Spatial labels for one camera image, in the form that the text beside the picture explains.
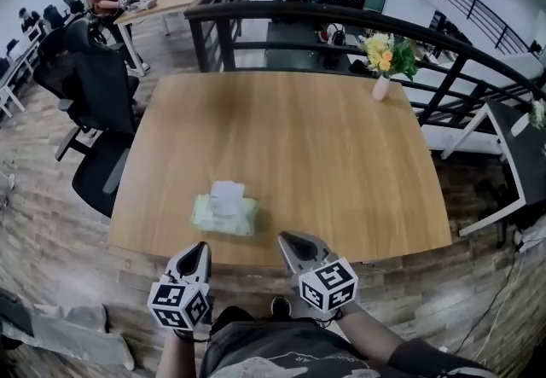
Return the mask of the black metal railing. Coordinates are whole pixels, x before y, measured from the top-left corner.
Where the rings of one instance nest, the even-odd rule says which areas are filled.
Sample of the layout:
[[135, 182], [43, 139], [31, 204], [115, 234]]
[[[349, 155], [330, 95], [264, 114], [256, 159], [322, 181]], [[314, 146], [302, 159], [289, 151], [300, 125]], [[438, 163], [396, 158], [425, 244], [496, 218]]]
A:
[[415, 63], [417, 73], [410, 77], [400, 73], [391, 78], [406, 89], [421, 125], [460, 129], [487, 100], [505, 103], [521, 111], [528, 110], [535, 99], [546, 104], [546, 71], [537, 76], [524, 75], [459, 40], [386, 15], [310, 2], [196, 0], [184, 16], [189, 21], [202, 73], [243, 70], [235, 60], [238, 51], [293, 50], [322, 56], [366, 58], [367, 53], [358, 47], [322, 44], [315, 38], [240, 39], [246, 20], [293, 20], [314, 26], [340, 23], [372, 32], [390, 32], [395, 38], [411, 38], [455, 54], [456, 59], [449, 67], [419, 60]]

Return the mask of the black table white legs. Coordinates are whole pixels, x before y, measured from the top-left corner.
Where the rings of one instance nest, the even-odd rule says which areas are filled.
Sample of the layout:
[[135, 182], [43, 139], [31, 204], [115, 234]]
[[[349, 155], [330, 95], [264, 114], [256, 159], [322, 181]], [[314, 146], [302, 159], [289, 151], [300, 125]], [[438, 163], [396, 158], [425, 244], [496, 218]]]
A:
[[441, 158], [447, 159], [476, 130], [484, 119], [489, 119], [500, 143], [514, 185], [517, 198], [505, 207], [485, 218], [459, 230], [460, 237], [482, 230], [490, 224], [508, 218], [524, 206], [546, 201], [546, 131], [538, 130], [530, 124], [517, 136], [511, 134], [512, 125], [524, 113], [500, 102], [487, 101], [468, 124], [456, 135], [442, 151]]

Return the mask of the white flower bouquet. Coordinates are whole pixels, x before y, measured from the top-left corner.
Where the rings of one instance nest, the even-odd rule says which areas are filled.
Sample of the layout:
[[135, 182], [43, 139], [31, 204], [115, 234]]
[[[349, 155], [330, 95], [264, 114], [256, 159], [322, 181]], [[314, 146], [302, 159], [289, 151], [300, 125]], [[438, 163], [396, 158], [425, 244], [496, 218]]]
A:
[[538, 130], [546, 129], [546, 101], [535, 100], [528, 113], [529, 124]]

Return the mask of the person's left forearm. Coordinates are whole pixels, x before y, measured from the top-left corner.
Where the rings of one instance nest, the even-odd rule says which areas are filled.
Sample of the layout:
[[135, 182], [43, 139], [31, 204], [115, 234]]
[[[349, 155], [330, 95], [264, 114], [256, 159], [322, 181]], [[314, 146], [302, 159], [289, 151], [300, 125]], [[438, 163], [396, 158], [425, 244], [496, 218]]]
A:
[[196, 378], [196, 376], [194, 335], [189, 331], [169, 331], [155, 378]]

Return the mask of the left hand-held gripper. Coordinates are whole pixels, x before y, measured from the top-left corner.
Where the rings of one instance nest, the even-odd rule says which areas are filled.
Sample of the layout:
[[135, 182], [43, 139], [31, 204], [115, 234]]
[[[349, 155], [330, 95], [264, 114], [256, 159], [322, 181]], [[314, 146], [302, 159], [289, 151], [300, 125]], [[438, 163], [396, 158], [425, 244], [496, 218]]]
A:
[[[194, 330], [210, 310], [207, 298], [212, 251], [199, 241], [171, 258], [166, 274], [152, 284], [148, 308], [157, 323], [168, 329]], [[173, 279], [200, 279], [198, 282]]]

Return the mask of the black bag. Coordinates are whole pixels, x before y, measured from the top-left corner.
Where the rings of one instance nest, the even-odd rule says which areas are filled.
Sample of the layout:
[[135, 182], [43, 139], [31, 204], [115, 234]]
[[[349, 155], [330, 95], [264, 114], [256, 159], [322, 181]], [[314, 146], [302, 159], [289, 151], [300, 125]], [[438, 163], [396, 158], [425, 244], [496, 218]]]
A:
[[8, 326], [19, 330], [24, 335], [34, 336], [31, 316], [19, 297], [0, 288], [0, 347], [4, 351], [15, 350], [22, 344], [21, 341], [7, 336]]

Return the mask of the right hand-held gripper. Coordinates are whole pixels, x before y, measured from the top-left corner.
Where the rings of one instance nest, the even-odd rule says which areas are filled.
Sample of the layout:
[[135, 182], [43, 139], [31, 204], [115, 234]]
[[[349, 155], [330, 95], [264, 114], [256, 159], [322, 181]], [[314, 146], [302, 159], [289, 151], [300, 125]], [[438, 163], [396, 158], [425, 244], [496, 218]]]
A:
[[[317, 236], [300, 231], [283, 231], [278, 244], [285, 264], [294, 275], [299, 275], [301, 259], [325, 259], [330, 250]], [[356, 297], [358, 278], [346, 258], [321, 265], [299, 275], [299, 296], [322, 313], [338, 310]]]

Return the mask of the yellow flower bouquet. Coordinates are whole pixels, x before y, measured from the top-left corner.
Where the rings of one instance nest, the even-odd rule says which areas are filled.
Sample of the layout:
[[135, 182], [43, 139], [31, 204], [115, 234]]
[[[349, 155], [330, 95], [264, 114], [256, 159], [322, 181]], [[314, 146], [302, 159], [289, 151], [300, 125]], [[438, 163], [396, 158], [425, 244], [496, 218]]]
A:
[[412, 81], [418, 73], [412, 41], [394, 34], [374, 33], [365, 38], [359, 49], [368, 59], [368, 69], [385, 79], [403, 75]]

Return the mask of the person's dark printed shirt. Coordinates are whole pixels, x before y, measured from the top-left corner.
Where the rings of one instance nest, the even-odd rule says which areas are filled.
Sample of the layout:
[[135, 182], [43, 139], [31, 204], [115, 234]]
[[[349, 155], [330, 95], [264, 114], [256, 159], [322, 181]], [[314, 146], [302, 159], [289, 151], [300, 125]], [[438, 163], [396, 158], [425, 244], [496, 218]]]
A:
[[498, 378], [485, 366], [414, 339], [386, 361], [308, 322], [232, 322], [214, 334], [200, 378]]

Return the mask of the black office chair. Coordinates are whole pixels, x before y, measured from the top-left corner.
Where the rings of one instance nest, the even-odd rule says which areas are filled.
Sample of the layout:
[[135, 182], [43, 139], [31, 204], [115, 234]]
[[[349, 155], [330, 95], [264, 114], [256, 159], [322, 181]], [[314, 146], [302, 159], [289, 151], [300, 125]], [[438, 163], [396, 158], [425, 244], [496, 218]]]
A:
[[62, 160], [69, 149], [84, 156], [73, 176], [73, 189], [91, 208], [111, 218], [137, 132], [133, 96], [139, 82], [129, 79], [125, 60], [117, 50], [91, 38], [87, 20], [77, 20], [67, 28], [65, 45], [75, 59], [84, 105], [101, 134], [87, 146], [77, 140], [81, 129], [71, 129], [55, 159]]
[[40, 42], [39, 63], [33, 79], [59, 99], [77, 101], [83, 99], [84, 94], [74, 55], [65, 47], [65, 32], [64, 27], [57, 28]]

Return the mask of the person's right black shoe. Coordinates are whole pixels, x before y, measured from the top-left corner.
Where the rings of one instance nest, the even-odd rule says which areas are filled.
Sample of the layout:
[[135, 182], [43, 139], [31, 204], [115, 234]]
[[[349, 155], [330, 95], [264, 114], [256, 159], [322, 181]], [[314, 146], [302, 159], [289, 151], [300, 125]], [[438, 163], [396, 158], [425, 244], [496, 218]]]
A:
[[292, 306], [284, 296], [276, 296], [270, 303], [270, 318], [276, 322], [286, 322], [292, 319]]

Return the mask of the pale green tissue pack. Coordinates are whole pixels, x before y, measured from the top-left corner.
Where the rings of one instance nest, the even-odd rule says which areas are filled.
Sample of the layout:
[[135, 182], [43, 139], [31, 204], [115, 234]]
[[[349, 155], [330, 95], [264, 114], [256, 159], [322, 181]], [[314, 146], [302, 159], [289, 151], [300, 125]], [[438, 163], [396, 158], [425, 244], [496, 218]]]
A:
[[231, 236], [254, 236], [258, 202], [245, 196], [245, 185], [215, 181], [208, 194], [194, 200], [191, 224], [198, 230]]

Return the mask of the person's right forearm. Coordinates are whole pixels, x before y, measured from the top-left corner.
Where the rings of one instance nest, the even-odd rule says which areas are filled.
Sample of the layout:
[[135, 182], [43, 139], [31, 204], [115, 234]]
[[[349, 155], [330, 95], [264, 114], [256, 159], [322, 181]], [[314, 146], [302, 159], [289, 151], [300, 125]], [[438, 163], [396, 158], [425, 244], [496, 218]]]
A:
[[339, 311], [338, 326], [348, 341], [367, 358], [387, 363], [404, 342], [355, 302], [342, 306]]

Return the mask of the white desk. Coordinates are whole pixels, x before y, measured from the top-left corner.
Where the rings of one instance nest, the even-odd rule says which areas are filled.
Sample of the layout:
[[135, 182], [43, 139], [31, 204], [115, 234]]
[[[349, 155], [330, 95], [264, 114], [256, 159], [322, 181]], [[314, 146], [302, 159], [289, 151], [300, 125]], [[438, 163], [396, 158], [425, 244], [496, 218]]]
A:
[[30, 73], [33, 73], [32, 57], [36, 53], [38, 45], [38, 38], [34, 38], [25, 45], [23, 51], [10, 62], [6, 72], [0, 78], [0, 111], [2, 111], [8, 119], [13, 118], [13, 113], [9, 108], [11, 104], [15, 105], [22, 113], [26, 111], [25, 107], [14, 93], [15, 79], [22, 69], [26, 69]]

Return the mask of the small white vase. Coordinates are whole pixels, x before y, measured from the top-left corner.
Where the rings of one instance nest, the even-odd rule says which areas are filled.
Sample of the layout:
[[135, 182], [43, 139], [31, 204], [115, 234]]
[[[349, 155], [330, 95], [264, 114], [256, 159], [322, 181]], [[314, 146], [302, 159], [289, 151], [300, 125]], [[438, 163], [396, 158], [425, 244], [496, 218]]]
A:
[[376, 101], [383, 101], [387, 95], [390, 87], [390, 79], [381, 75], [375, 82], [375, 86], [372, 90], [372, 97]]
[[517, 137], [529, 125], [529, 114], [525, 113], [512, 125], [511, 134]]

